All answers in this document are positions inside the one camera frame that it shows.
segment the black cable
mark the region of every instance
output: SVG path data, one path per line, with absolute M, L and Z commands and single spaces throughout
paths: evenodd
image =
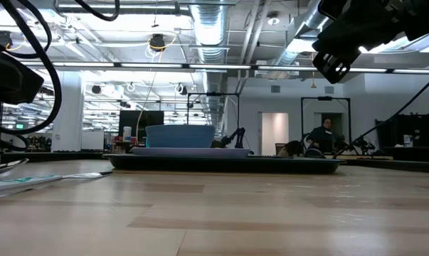
M 412 104 L 412 102 L 414 102 L 426 89 L 428 89 L 429 87 L 429 82 L 423 87 L 421 88 L 421 90 L 411 98 L 411 100 L 409 100 L 404 106 L 402 106 L 402 108 L 400 108 L 395 114 L 393 114 L 390 118 L 388 118 L 386 121 L 377 124 L 375 127 L 370 128 L 369 131 L 363 133 L 362 135 L 360 135 L 358 138 L 356 138 L 352 143 L 350 143 L 348 146 L 346 146 L 344 149 L 342 149 L 339 153 L 335 154 L 333 156 L 333 159 L 336 159 L 340 154 L 344 153 L 344 151 L 346 151 L 346 149 L 348 149 L 350 146 L 355 145 L 355 143 L 360 140 L 361 138 L 365 137 L 367 134 L 371 133 L 372 131 L 374 131 L 375 129 L 379 128 L 382 124 L 385 124 L 387 122 L 390 122 L 394 117 L 396 117 L 398 114 L 400 114 L 404 109 L 406 109 L 410 104 Z
M 92 9 L 89 5 L 87 5 L 83 0 L 75 0 L 77 4 L 80 4 L 86 11 L 91 13 L 92 15 L 104 20 L 104 21 L 114 21 L 120 14 L 120 0 L 115 0 L 115 12 L 111 16 L 105 16 L 98 11 Z
M 31 5 L 27 0 L 20 0 L 20 2 L 27 2 L 26 4 Z M 15 6 L 10 2 L 10 0 L 1 0 L 1 3 L 2 3 L 2 6 L 10 14 L 10 16 L 14 19 L 14 21 L 16 22 L 16 25 L 21 29 L 21 31 L 23 32 L 23 34 L 31 44 L 32 48 L 36 51 L 37 56 L 42 60 L 43 65 L 48 70 L 48 74 L 51 77 L 51 81 L 53 82 L 53 87 L 55 92 L 55 103 L 53 105 L 53 109 L 51 110 L 51 113 L 48 116 L 47 120 L 43 121 L 42 123 L 32 128 L 20 129 L 20 130 L 6 129 L 0 125 L 0 132 L 3 132 L 5 134 L 12 134 L 12 135 L 24 135 L 31 132 L 40 131 L 41 129 L 50 125 L 51 122 L 53 122 L 53 120 L 56 118 L 56 116 L 59 113 L 63 96 L 61 92 L 61 85 L 60 85 L 58 73 L 56 72 L 56 69 L 53 67 L 53 64 L 51 63 L 50 58 L 46 55 L 46 52 L 42 48 L 41 44 L 38 42 L 36 36 L 33 34 L 32 30 L 28 27 L 28 25 L 23 20 L 23 18 L 21 18 L 20 13 L 16 10 Z
M 230 103 L 231 103 L 231 105 L 233 106 L 233 113 L 235 114 L 235 120 L 236 120 L 236 123 L 238 123 L 238 116 L 236 115 L 235 105 L 233 104 L 233 101 L 232 101 L 232 100 L 230 100 Z M 248 138 L 245 136 L 245 133 L 244 133 L 244 139 L 245 139 L 245 141 L 248 143 L 249 150 L 251 150 L 251 151 L 252 151 L 252 149 L 250 148 L 250 144 L 249 144 Z
M 42 24 L 43 30 L 45 31 L 46 38 L 47 38 L 46 39 L 47 40 L 46 41 L 46 46 L 43 49 L 44 49 L 44 51 L 47 51 L 48 48 L 50 48 L 51 41 L 53 40 L 53 37 L 51 36 L 50 27 L 46 23 L 46 21 L 43 18 L 41 12 L 34 5 L 32 5 L 29 1 L 27 1 L 27 0 L 17 0 L 17 1 L 20 4 L 22 4 L 23 6 L 25 6 L 29 11 L 31 11 L 31 13 L 37 18 L 38 22 L 40 22 Z M 0 50 L 6 51 L 8 54 L 10 54 L 10 55 L 12 55 L 13 57 L 16 57 L 16 58 L 22 58 L 22 59 L 40 58 L 39 54 L 37 54 L 37 53 L 30 53 L 30 54 L 15 53 L 15 52 L 7 51 L 7 49 L 3 48 L 3 47 L 0 47 Z
M 1 139 L 0 139 L 0 147 L 5 149 L 11 149 L 13 151 L 26 151 L 29 146 L 28 140 L 21 135 L 14 135 L 14 136 L 19 138 L 22 142 L 24 142 L 24 147 L 14 146 L 13 144 L 5 142 Z

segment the black monitor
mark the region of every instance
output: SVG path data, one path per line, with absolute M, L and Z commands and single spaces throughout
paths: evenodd
M 135 137 L 137 131 L 137 120 L 140 116 L 140 110 L 121 110 L 120 111 L 120 130 L 119 134 L 122 137 L 124 127 L 132 128 L 132 137 Z M 164 124 L 164 112 L 163 111 L 143 111 L 142 118 L 138 126 L 138 141 L 143 142 L 146 137 L 145 127 L 151 125 Z

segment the wall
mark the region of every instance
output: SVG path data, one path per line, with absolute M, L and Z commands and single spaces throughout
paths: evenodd
M 384 121 L 404 106 L 427 82 L 429 75 L 365 74 L 344 84 L 344 96 L 351 98 L 352 137 Z M 429 88 L 403 114 L 429 114 Z M 378 146 L 376 132 L 367 136 Z
M 82 132 L 81 149 L 103 150 L 104 132 Z
M 287 113 L 262 113 L 262 155 L 275 155 L 275 144 L 288 142 L 288 129 Z
M 289 97 L 317 97 L 325 96 L 325 86 L 334 87 L 333 97 L 343 94 L 342 84 L 332 85 L 326 79 L 317 78 L 314 80 L 316 88 L 312 88 L 312 79 L 304 81 L 298 79 L 278 79 L 268 80 L 263 78 L 250 78 L 244 85 L 241 97 L 259 97 L 259 98 L 281 98 Z M 237 78 L 228 78 L 228 91 L 235 92 Z M 279 85 L 280 93 L 271 93 L 271 85 Z
M 346 113 L 344 107 L 338 102 L 319 102 L 311 100 L 305 102 L 304 109 L 304 132 L 311 132 L 319 123 L 315 124 L 315 113 Z M 236 130 L 235 115 L 232 105 L 227 108 L 227 133 L 232 134 Z M 244 147 L 250 145 L 250 149 L 258 154 L 259 149 L 259 129 L 261 126 L 259 112 L 286 113 L 289 117 L 288 133 L 289 141 L 301 139 L 301 107 L 299 97 L 289 97 L 287 99 L 266 99 L 241 97 L 240 99 L 240 127 L 246 129 Z

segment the blue bin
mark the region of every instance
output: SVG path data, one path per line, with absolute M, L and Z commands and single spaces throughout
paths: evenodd
M 148 147 L 209 148 L 216 128 L 209 125 L 169 124 L 146 127 Z

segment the silver duct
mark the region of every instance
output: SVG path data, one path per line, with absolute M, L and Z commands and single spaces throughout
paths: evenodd
M 113 0 L 85 0 L 85 3 L 94 10 L 102 14 L 113 14 L 115 12 L 115 3 Z M 121 1 L 120 14 L 138 14 L 138 15 L 183 15 L 190 16 L 188 6 L 175 4 L 156 4 L 155 1 Z M 55 0 L 55 10 L 59 14 L 86 14 L 87 11 L 73 0 Z
M 287 32 L 287 37 L 290 39 L 290 41 L 287 42 L 289 45 L 297 36 L 300 36 L 308 31 L 318 29 L 321 25 L 327 22 L 328 18 L 322 15 L 318 10 L 320 1 L 321 0 L 310 1 L 307 11 L 292 19 Z M 292 49 L 289 49 L 287 46 L 287 49 L 285 49 L 280 54 L 279 58 L 275 60 L 273 65 L 290 66 L 296 60 L 299 54 L 300 52 L 292 51 Z M 271 71 L 268 72 L 265 77 L 268 79 L 278 79 L 288 78 L 289 76 L 290 75 L 287 73 L 280 71 Z
M 190 6 L 194 18 L 194 32 L 199 46 L 221 46 L 225 42 L 227 7 L 215 5 Z M 226 60 L 226 52 L 223 49 L 199 48 L 198 56 L 205 64 L 222 64 Z M 206 92 L 226 92 L 227 76 L 224 73 L 204 73 L 203 86 Z M 219 112 L 217 116 L 212 114 L 211 121 L 216 126 L 222 120 L 224 98 L 209 99 L 209 111 Z

